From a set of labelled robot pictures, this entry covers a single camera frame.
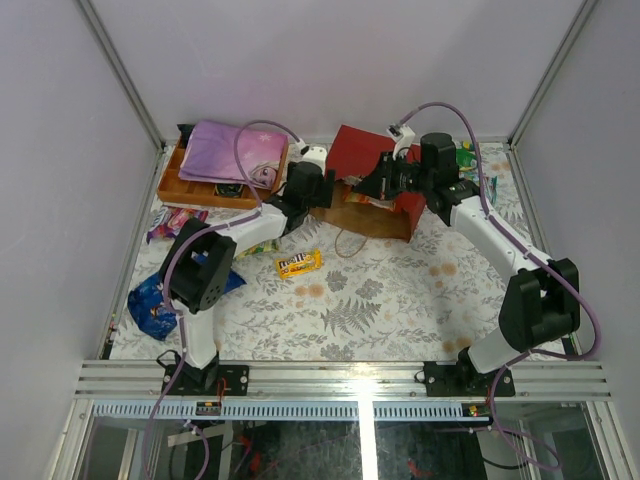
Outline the green candy packet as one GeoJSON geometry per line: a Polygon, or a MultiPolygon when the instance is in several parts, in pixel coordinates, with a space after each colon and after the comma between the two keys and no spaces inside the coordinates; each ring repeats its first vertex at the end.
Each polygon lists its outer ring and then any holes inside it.
{"type": "Polygon", "coordinates": [[[463,141],[456,148],[456,162],[461,172],[471,172],[477,169],[478,160],[475,145],[463,141]]]}

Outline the orange snack packet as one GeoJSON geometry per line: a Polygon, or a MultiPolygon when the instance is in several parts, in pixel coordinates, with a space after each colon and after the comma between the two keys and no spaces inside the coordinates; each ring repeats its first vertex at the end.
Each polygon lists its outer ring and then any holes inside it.
{"type": "Polygon", "coordinates": [[[357,193],[354,188],[361,180],[362,178],[359,176],[347,176],[342,179],[342,182],[346,185],[345,192],[343,194],[344,202],[371,205],[388,211],[395,210],[394,200],[380,200],[362,193],[357,193]]]}

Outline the pink purple Fox's candy bag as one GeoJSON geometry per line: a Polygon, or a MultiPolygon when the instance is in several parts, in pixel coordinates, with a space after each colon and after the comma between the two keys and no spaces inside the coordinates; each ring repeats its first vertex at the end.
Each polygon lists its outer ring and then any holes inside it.
{"type": "Polygon", "coordinates": [[[206,210],[163,206],[151,222],[146,233],[146,243],[155,239],[174,239],[188,220],[196,218],[205,221],[207,217],[206,210]]]}

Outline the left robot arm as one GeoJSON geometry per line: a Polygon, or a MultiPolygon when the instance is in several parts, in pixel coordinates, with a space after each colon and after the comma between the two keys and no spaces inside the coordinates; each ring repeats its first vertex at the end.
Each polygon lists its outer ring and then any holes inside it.
{"type": "Polygon", "coordinates": [[[311,209],[330,207],[335,180],[333,170],[293,162],[284,189],[256,209],[217,225],[191,218],[181,228],[159,275],[164,306],[179,316],[181,357],[189,365],[184,382],[195,393],[208,394],[218,385],[219,371],[211,364],[218,354],[213,307],[224,294],[234,258],[291,233],[311,209]]]}

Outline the blue Oreo snack bag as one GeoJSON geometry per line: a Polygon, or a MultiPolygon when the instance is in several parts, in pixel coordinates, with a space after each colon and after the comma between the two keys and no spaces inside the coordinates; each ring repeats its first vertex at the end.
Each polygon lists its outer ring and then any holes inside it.
{"type": "Polygon", "coordinates": [[[152,274],[127,298],[127,308],[137,327],[155,340],[164,341],[177,327],[177,315],[165,306],[158,272],[152,274]]]}

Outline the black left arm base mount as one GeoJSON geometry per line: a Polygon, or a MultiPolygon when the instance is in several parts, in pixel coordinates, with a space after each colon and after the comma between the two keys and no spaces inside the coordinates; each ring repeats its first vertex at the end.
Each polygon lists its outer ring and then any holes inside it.
{"type": "Polygon", "coordinates": [[[162,390],[171,396],[243,397],[248,393],[250,367],[221,364],[219,355],[203,369],[183,362],[176,350],[167,350],[156,358],[164,370],[162,390]]]}

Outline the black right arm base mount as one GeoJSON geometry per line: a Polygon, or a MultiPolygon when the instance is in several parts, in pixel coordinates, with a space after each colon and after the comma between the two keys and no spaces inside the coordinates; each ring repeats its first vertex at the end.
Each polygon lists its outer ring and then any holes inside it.
{"type": "Polygon", "coordinates": [[[435,398],[449,397],[484,397],[491,392],[498,398],[514,397],[514,381],[510,371],[499,376],[495,389],[492,389],[494,378],[498,373],[477,373],[472,366],[464,362],[425,361],[422,376],[416,374],[414,380],[425,386],[426,395],[435,398]]]}

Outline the red paper bag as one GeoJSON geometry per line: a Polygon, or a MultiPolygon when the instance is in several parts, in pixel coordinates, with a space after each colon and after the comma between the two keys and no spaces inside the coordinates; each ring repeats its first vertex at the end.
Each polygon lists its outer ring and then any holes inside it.
{"type": "Polygon", "coordinates": [[[348,199],[350,186],[346,178],[371,173],[380,155],[393,147],[394,141],[389,137],[342,125],[326,161],[327,168],[336,173],[332,204],[329,208],[313,208],[311,215],[368,238],[410,241],[426,206],[423,196],[403,193],[392,201],[391,208],[348,199]]]}

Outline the aluminium front rail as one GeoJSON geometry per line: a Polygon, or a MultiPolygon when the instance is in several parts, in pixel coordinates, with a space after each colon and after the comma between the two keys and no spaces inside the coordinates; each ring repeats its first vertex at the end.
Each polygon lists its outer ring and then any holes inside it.
{"type": "MultiPolygon", "coordinates": [[[[424,375],[421,362],[249,362],[248,375],[228,380],[251,400],[375,400],[425,398],[444,375],[424,375]]],[[[161,393],[164,369],[153,361],[83,362],[77,398],[147,399],[161,393]]],[[[612,394],[598,362],[525,360],[499,378],[498,400],[525,402],[610,401],[612,394]]]]}

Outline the yellow M&M's packet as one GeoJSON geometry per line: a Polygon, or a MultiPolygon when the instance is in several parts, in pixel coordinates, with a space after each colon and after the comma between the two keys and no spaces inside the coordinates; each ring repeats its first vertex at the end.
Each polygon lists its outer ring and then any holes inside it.
{"type": "Polygon", "coordinates": [[[321,268],[323,257],[318,249],[295,254],[290,258],[278,259],[275,267],[281,279],[303,275],[321,268]]]}

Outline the dark patterned cloth at back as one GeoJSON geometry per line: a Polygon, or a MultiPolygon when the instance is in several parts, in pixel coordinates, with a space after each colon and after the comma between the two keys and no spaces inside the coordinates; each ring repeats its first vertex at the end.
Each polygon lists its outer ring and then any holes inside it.
{"type": "Polygon", "coordinates": [[[193,132],[193,129],[195,128],[195,125],[194,124],[178,124],[177,128],[180,132],[180,142],[182,144],[187,144],[193,132]]]}

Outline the dark rolled patterned cloth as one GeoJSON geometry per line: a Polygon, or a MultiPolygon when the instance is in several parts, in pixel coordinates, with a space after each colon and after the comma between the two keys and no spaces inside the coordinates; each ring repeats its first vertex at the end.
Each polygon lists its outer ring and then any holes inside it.
{"type": "Polygon", "coordinates": [[[242,196],[244,186],[242,184],[216,184],[215,194],[224,198],[239,198],[242,196]]]}

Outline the teal Fox's candy bag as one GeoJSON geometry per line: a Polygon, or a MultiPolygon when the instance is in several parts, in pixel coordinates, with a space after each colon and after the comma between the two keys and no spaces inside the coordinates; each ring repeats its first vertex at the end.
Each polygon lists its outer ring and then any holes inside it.
{"type": "Polygon", "coordinates": [[[479,180],[479,188],[486,202],[494,206],[498,196],[498,177],[482,176],[479,180]]]}

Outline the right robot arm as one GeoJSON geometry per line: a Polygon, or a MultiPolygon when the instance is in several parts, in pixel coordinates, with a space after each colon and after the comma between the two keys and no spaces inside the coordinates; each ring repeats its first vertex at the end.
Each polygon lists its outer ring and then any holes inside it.
{"type": "Polygon", "coordinates": [[[393,126],[389,133],[393,149],[381,153],[355,192],[378,200],[422,195],[428,209],[470,241],[506,284],[497,328],[459,356],[464,364],[456,369],[457,385],[467,394],[478,394],[490,385],[491,372],[578,329],[577,268],[526,243],[501,219],[488,202],[483,182],[461,176],[450,135],[423,135],[420,156],[413,160],[414,132],[393,126]]]}

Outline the yellow green Fox's candy bag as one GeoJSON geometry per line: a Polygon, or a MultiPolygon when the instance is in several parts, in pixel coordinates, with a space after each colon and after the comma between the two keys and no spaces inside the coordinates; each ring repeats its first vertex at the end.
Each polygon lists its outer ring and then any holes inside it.
{"type": "Polygon", "coordinates": [[[279,246],[280,246],[280,243],[276,239],[264,241],[264,242],[256,244],[256,245],[254,245],[254,246],[252,246],[252,247],[250,247],[250,248],[238,253],[235,256],[235,259],[241,259],[241,258],[245,258],[247,256],[257,255],[257,254],[261,254],[261,253],[269,253],[269,252],[278,251],[279,250],[279,246]]]}

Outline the wooden compartment tray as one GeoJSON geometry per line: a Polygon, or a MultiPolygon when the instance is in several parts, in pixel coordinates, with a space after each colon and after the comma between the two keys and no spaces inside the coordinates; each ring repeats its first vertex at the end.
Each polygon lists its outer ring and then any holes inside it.
{"type": "Polygon", "coordinates": [[[265,200],[275,192],[280,184],[283,176],[284,164],[288,153],[288,145],[284,148],[281,157],[279,171],[276,181],[271,189],[255,188],[250,179],[246,176],[244,169],[239,161],[236,161],[238,169],[245,178],[246,184],[242,196],[239,198],[224,198],[215,194],[214,183],[187,181],[179,178],[179,169],[183,161],[187,144],[180,141],[176,145],[174,152],[171,154],[169,163],[162,175],[160,184],[157,189],[158,198],[171,205],[196,205],[202,207],[221,207],[231,209],[252,209],[256,206],[256,197],[265,200]]]}

